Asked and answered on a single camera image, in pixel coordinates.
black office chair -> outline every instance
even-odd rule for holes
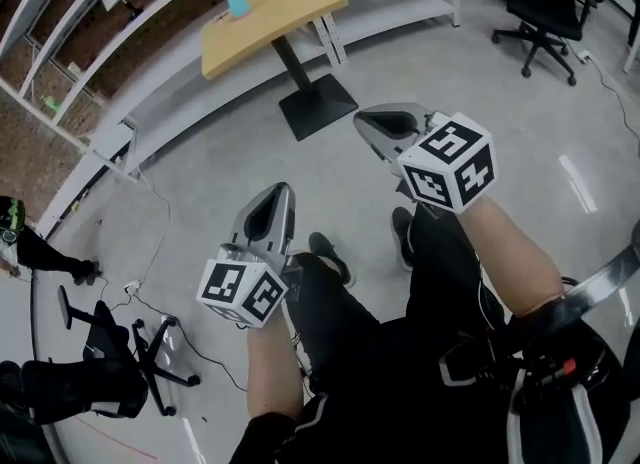
[[[94,315],[69,305],[64,287],[58,290],[62,317],[67,329],[73,319],[90,324],[91,331],[79,363],[58,364],[40,361],[25,363],[21,371],[22,402],[35,423],[42,425],[76,414],[94,411],[111,418],[135,418],[144,406],[149,390],[163,416],[174,416],[173,406],[165,407],[155,376],[193,387],[200,377],[181,379],[155,363],[162,338],[175,318],[162,322],[151,344],[139,334],[142,320],[133,324],[138,361],[129,350],[129,331],[115,323],[107,305],[98,301]]]
[[[539,48],[544,48],[569,72],[568,83],[573,87],[576,85],[575,73],[562,57],[562,55],[569,55],[567,45],[560,39],[549,37],[548,34],[572,41],[582,40],[582,27],[589,16],[589,10],[597,6],[595,0],[584,1],[584,8],[578,19],[576,0],[507,0],[507,10],[522,20],[520,28],[519,30],[495,30],[491,40],[498,43],[500,36],[504,36],[533,43],[522,68],[522,76],[525,78],[531,76],[529,66],[536,52]],[[560,47],[559,53],[554,46]]]

chair base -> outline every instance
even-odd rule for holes
[[[163,370],[156,364],[156,356],[158,351],[160,350],[160,344],[162,343],[162,339],[164,338],[164,334],[167,331],[168,327],[173,327],[177,323],[175,318],[166,318],[158,332],[153,337],[151,344],[148,344],[147,341],[140,336],[138,329],[142,329],[144,327],[144,322],[140,319],[136,320],[133,324],[133,339],[136,344],[136,350],[138,351],[138,365],[140,367],[140,371],[144,375],[144,378],[149,385],[149,390],[151,391],[151,396],[156,402],[158,406],[158,410],[162,416],[175,416],[176,408],[174,406],[168,405],[165,407],[162,402],[162,397],[160,396],[160,392],[158,391],[158,383],[156,382],[156,375],[158,377],[162,377],[163,379],[168,380],[169,382],[173,382],[174,384],[179,384],[180,386],[184,386],[187,388],[192,388],[200,384],[200,377],[197,375],[192,375],[187,380],[182,379],[172,373],[169,373],[166,370]]]
[[[567,49],[567,44],[565,42],[560,39],[549,37],[545,30],[535,29],[527,25],[524,21],[520,23],[520,28],[518,30],[494,30],[491,40],[497,44],[500,42],[500,36],[520,39],[521,41],[529,41],[533,44],[521,71],[523,77],[529,78],[531,76],[531,69],[529,69],[531,61],[538,52],[538,49],[544,48],[547,53],[558,61],[558,63],[569,73],[567,83],[571,87],[576,85],[577,81],[575,73],[567,61],[562,57],[563,55],[569,55],[569,50]],[[560,52],[558,52],[554,46],[560,46]]]

blue triangular object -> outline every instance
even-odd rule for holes
[[[251,12],[251,7],[246,0],[227,0],[229,11],[234,18],[240,18]]]

black pants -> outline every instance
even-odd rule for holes
[[[80,261],[64,256],[29,227],[22,230],[16,245],[18,261],[27,268],[69,272],[74,279],[86,277],[93,270],[91,261]]]
[[[409,335],[439,357],[460,332],[481,335],[488,324],[479,299],[492,325],[503,324],[504,313],[493,294],[484,286],[478,291],[480,266],[453,214],[434,220],[418,207],[409,238],[414,269],[406,317],[387,324],[380,324],[322,260],[309,253],[297,255],[304,275],[298,300],[287,302],[287,308],[309,356],[316,392],[328,391],[363,354],[382,351],[379,345],[368,347],[371,341],[393,345],[402,333],[400,339]],[[387,329],[380,338],[378,333]]]

shoe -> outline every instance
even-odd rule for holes
[[[413,271],[413,253],[407,248],[409,227],[413,216],[406,208],[396,208],[391,214],[391,233],[396,242],[398,260],[407,272]]]
[[[316,256],[330,259],[338,266],[340,278],[345,288],[351,288],[355,284],[355,275],[351,273],[347,264],[338,257],[333,244],[329,242],[326,236],[322,233],[311,233],[309,237],[309,249]]]
[[[73,280],[73,283],[76,286],[80,286],[82,283],[87,283],[87,286],[93,286],[96,282],[96,278],[102,275],[100,271],[100,263],[97,261],[90,262],[91,263],[91,272],[89,272],[86,276],[76,277]]]

